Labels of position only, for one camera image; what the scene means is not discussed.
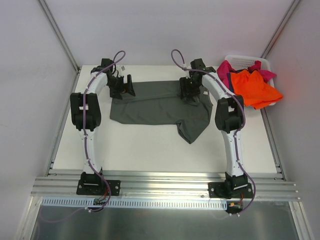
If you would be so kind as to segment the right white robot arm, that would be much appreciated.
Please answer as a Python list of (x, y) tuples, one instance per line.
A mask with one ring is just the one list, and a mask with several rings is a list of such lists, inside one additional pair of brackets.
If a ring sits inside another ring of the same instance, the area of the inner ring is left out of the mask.
[(186, 77), (180, 79), (183, 98), (199, 95), (200, 87), (205, 87), (217, 102), (214, 121), (224, 140), (227, 165), (225, 181), (217, 184), (213, 192), (220, 198), (236, 197), (248, 186), (240, 144), (241, 130), (246, 123), (244, 100), (215, 77), (213, 67), (206, 67), (201, 58), (193, 60), (191, 68), (185, 64), (180, 68), (186, 72)]

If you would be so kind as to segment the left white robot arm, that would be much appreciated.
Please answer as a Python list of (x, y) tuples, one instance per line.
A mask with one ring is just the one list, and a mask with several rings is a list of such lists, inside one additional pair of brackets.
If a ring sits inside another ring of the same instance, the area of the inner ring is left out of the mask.
[(122, 100), (124, 94), (135, 96), (132, 76), (122, 74), (115, 59), (103, 58), (101, 64), (90, 72), (84, 91), (70, 95), (71, 121), (78, 130), (83, 145), (83, 172), (80, 182), (87, 185), (93, 194), (104, 191), (103, 162), (97, 154), (98, 129), (102, 122), (98, 96), (104, 87), (109, 87), (110, 97)]

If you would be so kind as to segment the dark grey t-shirt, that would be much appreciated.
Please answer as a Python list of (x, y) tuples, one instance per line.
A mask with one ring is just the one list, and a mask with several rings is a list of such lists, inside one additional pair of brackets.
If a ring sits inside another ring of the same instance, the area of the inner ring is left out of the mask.
[(135, 96), (113, 99), (110, 119), (126, 125), (175, 125), (180, 137), (192, 144), (209, 126), (213, 104), (205, 87), (200, 87), (198, 106), (180, 97), (179, 81), (133, 83)]

